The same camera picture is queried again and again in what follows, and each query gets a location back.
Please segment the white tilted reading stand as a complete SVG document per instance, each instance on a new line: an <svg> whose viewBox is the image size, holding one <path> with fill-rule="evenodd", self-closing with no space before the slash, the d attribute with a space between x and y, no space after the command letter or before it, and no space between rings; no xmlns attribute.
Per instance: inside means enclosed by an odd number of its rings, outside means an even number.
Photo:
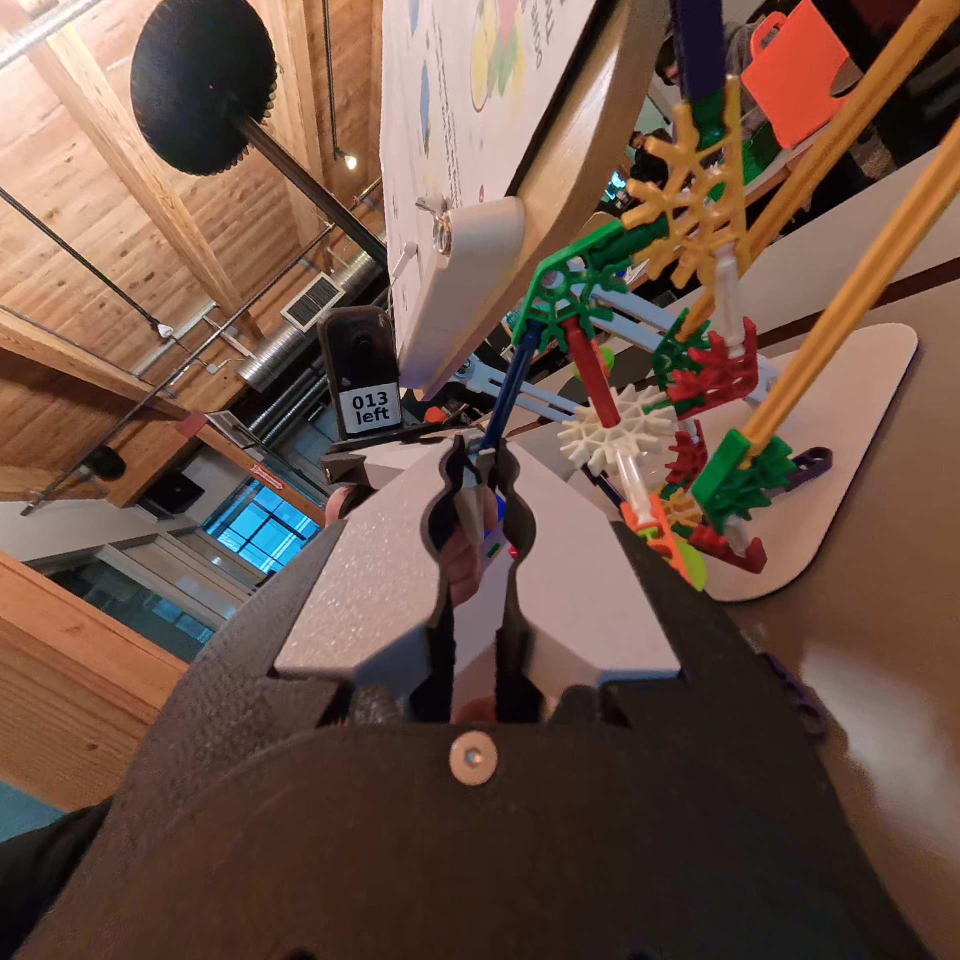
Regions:
<svg viewBox="0 0 960 960"><path fill-rule="evenodd" d="M438 392L474 352L469 342L495 324L495 301L532 272L534 247L550 231L527 220L510 193L452 207L440 194L398 203L398 182L385 177L387 257L400 389ZM745 602L785 588L814 562L860 465L880 429L918 345L903 325L854 333L835 367L786 421L795 454L833 451L830 471L778 494L752 527L767 553L758 573L705 560L706 588L719 601Z"/></svg>

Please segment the printed instruction sheet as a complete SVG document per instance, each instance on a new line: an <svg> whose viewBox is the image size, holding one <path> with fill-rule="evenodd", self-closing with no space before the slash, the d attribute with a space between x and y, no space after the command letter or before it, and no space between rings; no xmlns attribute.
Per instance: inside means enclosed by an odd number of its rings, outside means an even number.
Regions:
<svg viewBox="0 0 960 960"><path fill-rule="evenodd" d="M397 202L516 191L600 2L387 1L380 159Z"/></svg>

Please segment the person's left forearm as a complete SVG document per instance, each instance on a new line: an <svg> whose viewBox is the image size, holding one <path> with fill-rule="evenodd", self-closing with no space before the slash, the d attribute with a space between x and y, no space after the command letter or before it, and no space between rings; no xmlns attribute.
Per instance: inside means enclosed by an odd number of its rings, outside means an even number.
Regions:
<svg viewBox="0 0 960 960"><path fill-rule="evenodd" d="M1 957L20 949L87 854L113 798L1 844Z"/></svg>

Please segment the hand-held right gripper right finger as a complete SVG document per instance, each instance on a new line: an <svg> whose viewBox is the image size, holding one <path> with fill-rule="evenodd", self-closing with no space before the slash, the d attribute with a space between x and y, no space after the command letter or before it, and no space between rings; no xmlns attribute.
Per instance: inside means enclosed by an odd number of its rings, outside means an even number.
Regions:
<svg viewBox="0 0 960 960"><path fill-rule="evenodd" d="M496 640L496 719L537 721L571 688L679 677L619 533L643 548L639 538L510 440L495 473L517 554Z"/></svg>

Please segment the window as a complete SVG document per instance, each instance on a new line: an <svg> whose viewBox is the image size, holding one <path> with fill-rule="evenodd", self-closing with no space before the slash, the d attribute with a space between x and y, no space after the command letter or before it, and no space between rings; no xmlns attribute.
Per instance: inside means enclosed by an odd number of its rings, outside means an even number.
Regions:
<svg viewBox="0 0 960 960"><path fill-rule="evenodd" d="M239 486L200 528L264 574L286 567L322 529L270 486L255 480Z"/></svg>

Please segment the colourful toy construction model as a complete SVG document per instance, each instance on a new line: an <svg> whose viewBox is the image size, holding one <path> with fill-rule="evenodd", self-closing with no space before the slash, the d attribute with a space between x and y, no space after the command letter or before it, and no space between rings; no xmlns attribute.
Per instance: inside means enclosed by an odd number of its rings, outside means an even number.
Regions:
<svg viewBox="0 0 960 960"><path fill-rule="evenodd" d="M748 76L723 72L717 3L672 2L670 17L682 97L674 139L654 140L647 150L666 164L665 185L628 180L635 207L539 264L481 448L501 439L530 357L556 342L574 360L589 400L558 434L574 468L619 474L623 521L681 576L690 579L685 550L758 575L767 556L745 525L774 493L810 473L777 431L957 196L958 123L748 422L714 450L687 427L699 430L702 414L745 402L759 387L758 334L741 309L739 282L952 25L958 2L917 3L752 227L740 102ZM645 261L652 279L674 265L674 285L696 274L702 288L660 338L657 385L642 391L612 389L594 347L596 328L614 319L614 302L602 294L626 291L618 272L630 258Z"/></svg>

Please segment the white air vent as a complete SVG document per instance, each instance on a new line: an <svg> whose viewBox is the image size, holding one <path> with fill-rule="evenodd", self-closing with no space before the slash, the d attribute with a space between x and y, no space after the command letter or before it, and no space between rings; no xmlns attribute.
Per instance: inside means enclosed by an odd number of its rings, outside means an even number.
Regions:
<svg viewBox="0 0 960 960"><path fill-rule="evenodd" d="M320 272L281 308L280 315L292 328L306 333L345 295L346 289L341 283L331 275Z"/></svg>

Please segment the silver ventilation duct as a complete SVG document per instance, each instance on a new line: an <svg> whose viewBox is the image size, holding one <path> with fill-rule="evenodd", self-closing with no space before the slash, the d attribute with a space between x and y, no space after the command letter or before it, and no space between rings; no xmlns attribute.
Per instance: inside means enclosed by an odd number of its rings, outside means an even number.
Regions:
<svg viewBox="0 0 960 960"><path fill-rule="evenodd" d="M335 308L359 306L366 291L382 280L384 270L366 251L360 250L330 275L342 284L345 296L306 333L294 329L281 317L281 324L236 369L236 375L246 386L258 392L271 385L304 350L318 340L319 325Z"/></svg>

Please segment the orange plastic bin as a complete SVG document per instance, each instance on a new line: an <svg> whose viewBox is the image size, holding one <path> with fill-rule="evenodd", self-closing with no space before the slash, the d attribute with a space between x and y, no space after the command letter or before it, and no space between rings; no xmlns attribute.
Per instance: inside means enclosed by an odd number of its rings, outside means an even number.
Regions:
<svg viewBox="0 0 960 960"><path fill-rule="evenodd" d="M772 126L776 142L793 149L828 124L845 98L832 87L849 59L842 41L810 1L770 13L750 37L750 64L741 87Z"/></svg>

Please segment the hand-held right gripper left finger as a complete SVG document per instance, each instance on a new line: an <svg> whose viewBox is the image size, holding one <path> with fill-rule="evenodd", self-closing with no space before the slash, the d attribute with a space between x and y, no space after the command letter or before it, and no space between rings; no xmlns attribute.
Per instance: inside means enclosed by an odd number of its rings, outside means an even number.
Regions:
<svg viewBox="0 0 960 960"><path fill-rule="evenodd" d="M449 722L455 640L440 551L467 454L456 435L334 526L328 557L276 656L282 679L378 687L421 722Z"/></svg>

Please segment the person's left hand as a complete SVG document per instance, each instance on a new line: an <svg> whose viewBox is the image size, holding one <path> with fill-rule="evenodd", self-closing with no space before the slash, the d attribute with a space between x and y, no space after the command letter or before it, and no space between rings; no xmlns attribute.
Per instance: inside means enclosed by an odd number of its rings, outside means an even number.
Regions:
<svg viewBox="0 0 960 960"><path fill-rule="evenodd" d="M483 491L482 517L478 521L479 539L463 526L456 507L453 508L451 532L438 550L438 562L448 585L450 604L457 609L477 594L484 575L485 541L498 524L498 501L488 488Z"/></svg>

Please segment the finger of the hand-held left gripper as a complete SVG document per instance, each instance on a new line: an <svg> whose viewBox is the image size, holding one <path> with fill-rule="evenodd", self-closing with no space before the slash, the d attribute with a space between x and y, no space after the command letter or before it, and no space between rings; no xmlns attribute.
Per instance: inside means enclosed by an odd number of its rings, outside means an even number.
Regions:
<svg viewBox="0 0 960 960"><path fill-rule="evenodd" d="M414 442L395 440L349 451L348 483L370 488L372 492L351 494L348 498L348 514L362 509L376 492L414 468L427 454L449 446L450 438L420 438Z"/></svg>
<svg viewBox="0 0 960 960"><path fill-rule="evenodd" d="M496 528L496 497L484 482L465 480L453 504L463 533L472 546L482 546Z"/></svg>

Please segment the black round pendant lamp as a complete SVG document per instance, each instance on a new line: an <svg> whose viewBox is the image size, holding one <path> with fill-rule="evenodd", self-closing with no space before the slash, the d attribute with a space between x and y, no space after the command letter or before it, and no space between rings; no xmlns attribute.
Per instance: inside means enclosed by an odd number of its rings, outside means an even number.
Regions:
<svg viewBox="0 0 960 960"><path fill-rule="evenodd" d="M264 128L278 66L264 22L246 1L164 1L130 61L137 126L163 162L196 177L234 167L252 147L382 268L383 241Z"/></svg>

